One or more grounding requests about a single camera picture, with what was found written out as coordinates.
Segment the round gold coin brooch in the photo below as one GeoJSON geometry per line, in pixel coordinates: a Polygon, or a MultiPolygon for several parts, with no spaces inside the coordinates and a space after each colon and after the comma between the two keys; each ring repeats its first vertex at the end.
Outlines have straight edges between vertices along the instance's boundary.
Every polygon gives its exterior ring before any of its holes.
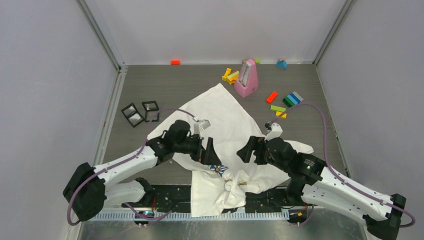
{"type": "Polygon", "coordinates": [[[224,183],[224,189],[226,191],[229,191],[230,192],[231,189],[232,189],[232,186],[233,186],[233,181],[231,179],[225,181],[225,183],[224,183]]]}

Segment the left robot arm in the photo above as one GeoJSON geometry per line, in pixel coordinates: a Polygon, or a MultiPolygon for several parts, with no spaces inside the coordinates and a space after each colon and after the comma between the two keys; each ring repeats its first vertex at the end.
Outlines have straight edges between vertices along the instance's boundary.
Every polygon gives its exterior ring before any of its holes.
{"type": "Polygon", "coordinates": [[[203,146],[201,130],[209,127],[207,120],[194,126],[178,119],[159,136],[151,138],[138,150],[114,161],[91,166],[84,162],[72,174],[62,194],[68,202],[66,217],[71,226],[95,217],[104,207],[138,203],[148,207],[153,202],[152,188],[144,179],[122,183],[146,169],[154,168],[175,154],[183,154],[202,165],[220,165],[213,138],[203,146]]]}

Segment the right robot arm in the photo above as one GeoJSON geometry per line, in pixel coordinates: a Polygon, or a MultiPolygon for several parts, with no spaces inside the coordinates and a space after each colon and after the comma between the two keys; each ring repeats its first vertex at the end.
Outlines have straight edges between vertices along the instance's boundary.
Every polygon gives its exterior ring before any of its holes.
{"type": "Polygon", "coordinates": [[[312,155],[306,145],[276,137],[251,136],[237,151],[244,163],[271,165],[286,173],[290,181],[285,198],[291,205],[315,205],[349,217],[366,226],[381,240],[395,240],[401,227],[406,198],[367,188],[312,155]]]}

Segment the white t-shirt with daisy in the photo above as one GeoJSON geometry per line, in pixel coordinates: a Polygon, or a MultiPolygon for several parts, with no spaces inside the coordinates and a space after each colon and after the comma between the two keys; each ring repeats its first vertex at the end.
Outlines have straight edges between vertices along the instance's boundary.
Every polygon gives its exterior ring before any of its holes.
{"type": "Polygon", "coordinates": [[[178,111],[162,120],[148,139],[159,136],[176,120],[192,123],[189,112],[199,119],[209,120],[210,127],[203,137],[213,138],[213,146],[224,169],[216,165],[202,165],[188,155],[176,153],[173,160],[191,171],[192,217],[219,216],[224,209],[242,207],[246,194],[259,194],[289,179],[288,174],[272,165],[244,163],[237,151],[246,145],[250,136],[263,136],[256,121],[244,110],[232,94],[217,84],[182,105],[178,111]],[[232,180],[231,191],[225,190],[225,181],[232,180]]]}

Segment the black display box with coin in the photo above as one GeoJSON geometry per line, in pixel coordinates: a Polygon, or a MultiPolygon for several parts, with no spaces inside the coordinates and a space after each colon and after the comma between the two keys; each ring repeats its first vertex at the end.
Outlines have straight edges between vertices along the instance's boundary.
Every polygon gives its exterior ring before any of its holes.
{"type": "Polygon", "coordinates": [[[124,107],[121,110],[121,113],[133,128],[146,120],[145,117],[138,111],[134,103],[130,103],[124,107]]]}

